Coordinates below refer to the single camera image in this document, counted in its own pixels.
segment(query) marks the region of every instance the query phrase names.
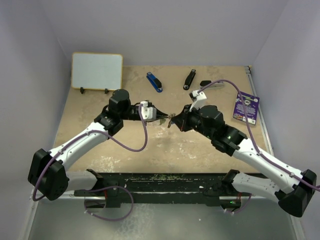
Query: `gray floor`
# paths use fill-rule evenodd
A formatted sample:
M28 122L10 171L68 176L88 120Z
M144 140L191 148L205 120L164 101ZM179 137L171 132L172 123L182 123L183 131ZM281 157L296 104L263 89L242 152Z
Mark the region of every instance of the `gray floor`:
M123 216L130 205L101 209L101 216ZM108 222L84 214L83 199L41 201L30 240L295 240L289 215L265 199L253 199L231 216L219 207L136 204L131 215Z

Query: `wooden table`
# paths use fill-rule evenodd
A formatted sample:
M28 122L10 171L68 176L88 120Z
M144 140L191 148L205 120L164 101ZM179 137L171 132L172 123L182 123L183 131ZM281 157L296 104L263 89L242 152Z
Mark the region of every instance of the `wooden table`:
M183 90L191 69L196 75L189 91ZM146 78L152 72L161 82L162 93L157 93ZM199 88L202 80L228 79L241 91L252 94L243 66L124 66L122 88L128 90L131 103L150 100L159 110L179 114L183 106L192 103L189 92ZM233 119L236 90L230 84L223 88L205 91L207 104L216 105L227 124L248 134L245 123ZM87 90L81 94L71 88L64 108L55 145L59 146L83 131L108 104L112 92ZM256 172L251 166L217 151L210 140L195 131L180 132L168 122L148 123L148 143L142 152L122 149L108 140L81 157L70 171L94 169L96 172L127 173L224 173L230 169ZM258 119L252 132L257 144L266 149ZM144 131L140 121L125 121L124 127L114 136L125 145L138 149L144 143Z

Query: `gray wall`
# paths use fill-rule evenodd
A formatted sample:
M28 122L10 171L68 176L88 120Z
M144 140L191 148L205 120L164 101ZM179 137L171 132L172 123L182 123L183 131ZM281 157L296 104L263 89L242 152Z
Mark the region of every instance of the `gray wall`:
M67 56L126 65L251 65L288 0L41 0Z
M27 176L33 153L53 145L69 66L37 0L0 0L2 240L19 236L32 189Z
M320 174L320 1L289 0L253 64L253 81L281 160ZM302 217L309 240L320 239L320 194Z

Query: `purple box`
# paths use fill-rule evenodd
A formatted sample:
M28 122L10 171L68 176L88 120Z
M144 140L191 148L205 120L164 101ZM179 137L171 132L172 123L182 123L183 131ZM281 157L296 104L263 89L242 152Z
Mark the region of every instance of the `purple box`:
M252 125L256 125L260 98L257 96L252 96L245 92L241 92L241 94L244 100L248 122ZM237 95L235 100L233 118L242 122L246 121L244 107L242 106L239 94Z

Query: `whiteboard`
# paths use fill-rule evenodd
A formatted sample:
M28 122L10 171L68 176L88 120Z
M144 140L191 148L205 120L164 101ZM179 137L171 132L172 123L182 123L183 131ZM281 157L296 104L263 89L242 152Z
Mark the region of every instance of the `whiteboard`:
M71 86L75 89L117 90L122 85L120 54L74 52Z

